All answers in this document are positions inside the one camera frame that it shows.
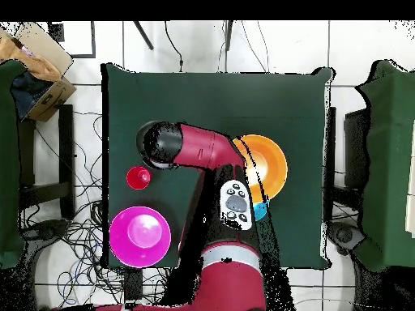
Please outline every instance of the chair leg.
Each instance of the chair leg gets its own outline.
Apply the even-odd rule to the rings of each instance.
[[[67,183],[68,192],[60,198],[61,215],[65,219],[75,217],[75,151],[73,106],[59,106],[59,182]]]
[[[228,23],[226,23],[226,34],[225,34],[226,51],[229,51],[229,48],[230,48],[230,37],[232,36],[232,26],[233,26],[233,20],[228,20]]]
[[[147,47],[150,50],[154,50],[154,47],[152,46],[152,42],[148,39],[146,32],[143,30],[143,28],[141,27],[139,22],[134,22],[135,26],[137,27],[137,29],[139,30],[139,33],[141,34],[141,37],[144,39],[144,41],[147,44]]]

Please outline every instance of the green tabletop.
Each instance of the green tabletop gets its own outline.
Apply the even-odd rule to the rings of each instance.
[[[323,269],[320,257],[324,87],[332,70],[315,75],[130,73],[106,65],[109,90],[109,222],[132,206],[159,211],[172,244],[156,266],[178,264],[178,243],[199,173],[188,168],[152,171],[145,190],[132,190],[126,173],[143,165],[135,135],[148,121],[184,121],[224,132],[267,136],[280,145],[288,166],[270,211],[281,265]],[[109,253],[111,267],[122,264]]]

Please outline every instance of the cardboard box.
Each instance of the cardboard box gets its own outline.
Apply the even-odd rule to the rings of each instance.
[[[0,37],[10,35],[0,28]],[[72,57],[37,23],[24,22],[15,34],[15,39],[34,55],[40,55],[54,64],[61,75],[64,75],[74,62]],[[50,89],[39,99],[29,111],[28,118],[35,121],[48,121],[57,111],[60,104],[76,91],[76,88],[65,78],[53,83]]]

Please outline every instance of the small red cup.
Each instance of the small red cup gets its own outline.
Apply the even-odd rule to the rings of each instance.
[[[134,190],[144,190],[151,179],[152,175],[150,171],[141,166],[133,167],[126,174],[126,182]]]

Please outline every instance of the magenta bowl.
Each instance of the magenta bowl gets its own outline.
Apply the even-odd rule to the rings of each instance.
[[[109,245],[124,265],[144,268],[158,263],[170,247],[170,227],[150,207],[129,207],[115,216],[109,228]]]

